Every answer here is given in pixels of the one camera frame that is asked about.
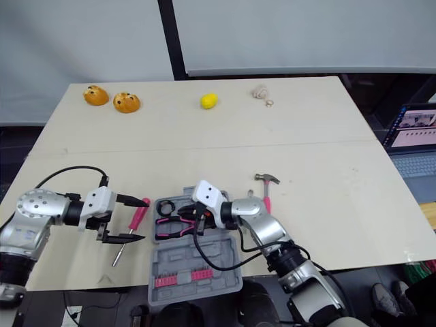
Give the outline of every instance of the screwdriver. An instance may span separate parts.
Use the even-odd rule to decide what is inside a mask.
[[[145,203],[147,203],[150,206],[150,203],[151,203],[150,199],[143,198],[142,201],[144,201]],[[133,233],[135,230],[138,229],[138,226],[141,223],[142,219],[144,218],[145,214],[147,213],[148,209],[149,209],[149,207],[141,207],[141,208],[136,209],[135,214],[131,218],[131,222],[129,225],[129,228],[130,228],[129,234]],[[118,264],[118,261],[121,258],[121,254],[123,254],[124,248],[125,248],[125,243],[120,248],[120,251],[118,251],[118,254],[115,257],[115,260],[112,263],[112,267],[115,267],[116,264]]]

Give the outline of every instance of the laptop keyboard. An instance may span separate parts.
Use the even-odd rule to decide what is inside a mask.
[[[413,157],[392,157],[403,178],[436,175],[436,154]]]

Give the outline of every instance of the laptop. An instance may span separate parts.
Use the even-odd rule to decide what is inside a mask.
[[[403,105],[383,146],[416,201],[436,201],[436,103]]]

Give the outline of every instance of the hammer head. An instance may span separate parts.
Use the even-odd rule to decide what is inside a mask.
[[[273,175],[269,175],[269,174],[256,174],[256,175],[254,175],[254,179],[257,181],[262,179],[263,181],[266,181],[266,182],[274,182],[276,184],[280,184],[280,181],[277,178],[275,178]]]

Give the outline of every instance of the hammer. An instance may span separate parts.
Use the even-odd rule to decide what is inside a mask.
[[[270,200],[270,196],[269,196],[269,185],[270,182],[274,182],[276,184],[280,184],[280,181],[275,178],[273,175],[269,175],[269,174],[256,174],[254,175],[254,179],[256,181],[258,180],[263,180],[264,181],[264,203],[265,203],[265,207],[266,207],[266,211],[268,211],[268,213],[271,213],[271,200]]]

